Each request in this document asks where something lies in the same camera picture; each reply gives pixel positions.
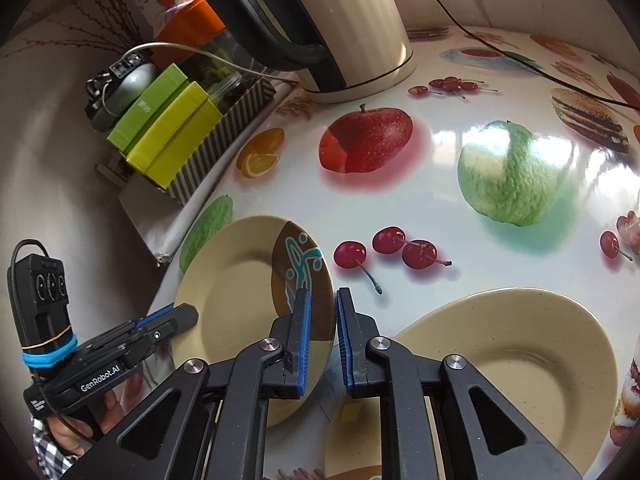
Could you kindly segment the checkered sleeve forearm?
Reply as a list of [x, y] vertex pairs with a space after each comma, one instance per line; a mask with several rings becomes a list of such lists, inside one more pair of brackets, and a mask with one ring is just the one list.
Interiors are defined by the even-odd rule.
[[58, 480], [77, 462], [77, 457], [59, 448], [45, 422], [32, 419], [32, 442], [36, 460], [44, 478]]

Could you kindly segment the person's left hand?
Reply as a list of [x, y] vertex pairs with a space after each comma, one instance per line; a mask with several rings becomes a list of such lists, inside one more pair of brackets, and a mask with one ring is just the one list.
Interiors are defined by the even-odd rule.
[[90, 424], [65, 415], [64, 422], [56, 416], [47, 418], [47, 425], [53, 440], [66, 453], [81, 457], [89, 448], [90, 441], [96, 440], [94, 428], [100, 427], [102, 434], [111, 431], [143, 398], [146, 393], [146, 379], [140, 370], [114, 390], [107, 391], [101, 400], [90, 405]]

